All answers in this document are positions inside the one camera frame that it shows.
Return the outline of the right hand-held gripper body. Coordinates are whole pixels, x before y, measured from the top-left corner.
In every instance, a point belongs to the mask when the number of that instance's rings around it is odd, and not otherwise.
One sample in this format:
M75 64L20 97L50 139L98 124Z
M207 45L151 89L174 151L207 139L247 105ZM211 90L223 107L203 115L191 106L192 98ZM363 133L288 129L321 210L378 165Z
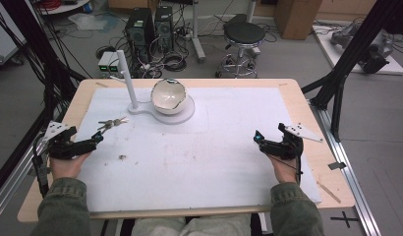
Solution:
M323 138L309 130L301 123L286 126L283 123L278 125L278 130L283 133L282 141L275 143L275 155L283 160L290 160L300 157L304 150L303 139L321 143Z

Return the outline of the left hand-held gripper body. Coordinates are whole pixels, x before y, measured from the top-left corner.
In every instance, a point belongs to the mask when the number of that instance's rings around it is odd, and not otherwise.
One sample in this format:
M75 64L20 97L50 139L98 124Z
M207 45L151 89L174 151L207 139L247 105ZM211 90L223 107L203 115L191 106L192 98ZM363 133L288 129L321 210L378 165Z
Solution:
M75 126L51 121L43 137L49 155L57 159L68 160L93 151L93 138L73 142L72 137L76 133Z

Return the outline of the bunch of metal keys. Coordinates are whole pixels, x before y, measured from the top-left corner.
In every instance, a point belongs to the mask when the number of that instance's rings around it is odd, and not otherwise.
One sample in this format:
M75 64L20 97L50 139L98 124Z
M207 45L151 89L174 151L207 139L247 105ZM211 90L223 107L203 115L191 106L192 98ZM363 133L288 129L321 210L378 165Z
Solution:
M129 119L127 117L122 117L122 118L117 118L114 120L106 120L106 121L99 121L99 124L101 124L101 127L98 128L98 131L100 131L102 134L104 134L107 130L119 126L121 124L128 123Z

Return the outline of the person's left hand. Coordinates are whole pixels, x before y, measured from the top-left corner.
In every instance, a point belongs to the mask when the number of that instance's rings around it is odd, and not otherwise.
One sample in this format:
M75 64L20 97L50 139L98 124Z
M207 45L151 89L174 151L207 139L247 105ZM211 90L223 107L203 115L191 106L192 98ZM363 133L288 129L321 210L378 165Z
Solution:
M77 178L81 172L84 161L90 156L90 152L77 156L74 159L50 158L50 168L53 179Z

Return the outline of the person's right hand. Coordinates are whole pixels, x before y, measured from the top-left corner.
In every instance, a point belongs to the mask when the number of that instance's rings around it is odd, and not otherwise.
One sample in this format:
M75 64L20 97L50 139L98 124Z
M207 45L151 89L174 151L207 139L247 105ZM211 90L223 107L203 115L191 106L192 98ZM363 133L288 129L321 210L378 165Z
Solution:
M280 156L267 156L274 169L274 174L279 183L296 183L298 181L297 160L283 160Z

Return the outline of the wooden table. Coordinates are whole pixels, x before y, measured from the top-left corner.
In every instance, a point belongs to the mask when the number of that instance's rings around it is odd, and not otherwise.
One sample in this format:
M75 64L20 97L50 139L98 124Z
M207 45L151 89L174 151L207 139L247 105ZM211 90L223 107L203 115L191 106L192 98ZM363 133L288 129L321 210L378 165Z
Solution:
M310 103L305 99L300 86L293 79L184 79L182 83L188 88L202 89L277 88L280 90L291 119L296 123L302 123L320 137L324 136L310 108ZM70 125L80 125L96 89L124 89L125 87L120 82L108 79L88 79L81 82L64 117L64 121ZM341 204L339 204L317 185L318 192L321 195L321 203L317 206L319 208L353 207L355 199L342 173L339 170L330 170L328 167L328 164L335 160L328 143L326 141L321 143L305 141L305 155L316 180L341 200ZM38 188L36 185L32 185L18 212L18 221L24 223L36 222L36 211L41 201L42 196Z

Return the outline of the white table mat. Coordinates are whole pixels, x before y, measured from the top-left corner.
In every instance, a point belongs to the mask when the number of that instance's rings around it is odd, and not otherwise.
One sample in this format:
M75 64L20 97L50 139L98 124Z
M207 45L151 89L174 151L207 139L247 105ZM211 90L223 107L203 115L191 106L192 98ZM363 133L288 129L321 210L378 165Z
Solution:
M278 125L291 119L278 88L191 88L196 111L187 122L166 125L132 115L125 89L95 91L77 133L96 132L99 121L127 117L105 132L84 162L93 213L109 211L266 206L275 185L256 131L279 142ZM119 155L127 155L120 160Z

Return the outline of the grey power supply unit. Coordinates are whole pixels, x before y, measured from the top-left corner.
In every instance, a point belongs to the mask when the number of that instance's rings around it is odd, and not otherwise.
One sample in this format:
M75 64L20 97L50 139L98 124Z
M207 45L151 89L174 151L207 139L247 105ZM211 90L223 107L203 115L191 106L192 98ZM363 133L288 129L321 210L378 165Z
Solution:
M123 77L123 75L120 73L121 67L119 63L118 54L116 52L112 53L112 56L108 63L108 69L111 76L115 76L117 78Z
M98 68L103 78L108 78L110 76L109 64L111 62L112 55L113 55L112 52L106 51L102 54L98 62Z

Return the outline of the white ceramic bowl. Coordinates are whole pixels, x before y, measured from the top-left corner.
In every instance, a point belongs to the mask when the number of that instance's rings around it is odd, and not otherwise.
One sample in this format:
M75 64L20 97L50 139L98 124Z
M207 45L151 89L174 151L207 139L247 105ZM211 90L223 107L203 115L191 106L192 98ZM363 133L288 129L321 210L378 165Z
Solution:
M187 89L179 81L163 79L153 86L150 98L158 112L175 115L184 110L188 95Z

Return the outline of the black round stool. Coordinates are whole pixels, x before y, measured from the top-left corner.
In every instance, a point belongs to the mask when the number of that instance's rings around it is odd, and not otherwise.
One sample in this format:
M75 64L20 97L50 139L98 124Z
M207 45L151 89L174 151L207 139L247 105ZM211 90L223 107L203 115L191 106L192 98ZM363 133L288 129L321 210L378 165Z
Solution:
M215 71L215 77L223 74L233 75L235 79L249 75L258 76L257 63L254 56L246 53L248 49L260 46L265 39L265 31L258 25L247 21L239 21L237 16L224 25L226 49L236 46L236 54L227 54Z

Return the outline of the person's legs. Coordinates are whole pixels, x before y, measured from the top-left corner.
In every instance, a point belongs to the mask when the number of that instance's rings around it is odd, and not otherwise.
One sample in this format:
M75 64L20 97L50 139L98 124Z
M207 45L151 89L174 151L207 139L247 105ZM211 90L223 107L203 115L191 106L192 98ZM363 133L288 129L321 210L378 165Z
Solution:
M251 215L139 218L132 236L251 236Z

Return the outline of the clear plastic sheet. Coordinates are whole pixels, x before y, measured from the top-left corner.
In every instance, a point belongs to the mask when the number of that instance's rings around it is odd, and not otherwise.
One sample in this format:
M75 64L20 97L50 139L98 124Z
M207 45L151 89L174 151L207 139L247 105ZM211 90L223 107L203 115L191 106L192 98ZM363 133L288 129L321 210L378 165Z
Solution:
M74 23L78 30L103 30L107 25L106 21L99 20L94 15L84 13L69 16L68 20Z

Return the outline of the brown cardboard box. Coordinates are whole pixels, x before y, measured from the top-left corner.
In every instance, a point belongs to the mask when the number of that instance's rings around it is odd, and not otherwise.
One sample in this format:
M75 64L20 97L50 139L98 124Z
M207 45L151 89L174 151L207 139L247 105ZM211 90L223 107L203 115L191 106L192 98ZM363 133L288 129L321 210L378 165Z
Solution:
M305 40L322 0L278 0L274 20L283 39Z

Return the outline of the grey robot device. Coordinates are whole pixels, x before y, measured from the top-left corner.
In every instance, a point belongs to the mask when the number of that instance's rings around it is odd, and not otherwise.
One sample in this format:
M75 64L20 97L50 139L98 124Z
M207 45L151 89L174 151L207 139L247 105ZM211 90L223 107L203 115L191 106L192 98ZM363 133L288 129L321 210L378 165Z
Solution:
M392 40L381 29L373 38L361 36L362 22L353 22L344 29L335 31L330 39L332 45L344 50L341 61L351 59L366 74L375 74L389 63L386 59L392 53Z

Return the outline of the black metal frame stand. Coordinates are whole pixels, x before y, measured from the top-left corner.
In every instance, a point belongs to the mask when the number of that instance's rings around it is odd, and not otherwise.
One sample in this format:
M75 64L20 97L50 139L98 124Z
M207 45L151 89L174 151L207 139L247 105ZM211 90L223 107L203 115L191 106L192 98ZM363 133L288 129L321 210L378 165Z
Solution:
M391 17L396 14L402 3L403 0L376 0L360 27L361 36L373 38L374 34L382 30ZM317 95L311 99L312 106L319 110L326 110L328 102L334 98L330 131L337 142L340 142L339 123L344 85L356 65L351 59L342 62L341 56L326 76L301 88L302 93L320 88Z
M0 0L0 3L25 38L26 44L22 45L1 16L0 26L23 52L33 72L43 83L45 102L43 110L0 169L0 190L2 190L16 165L22 160L22 154L28 149L29 144L40 129L52 119L54 109L68 104L77 91L78 83L86 77L70 68L57 56L26 0Z

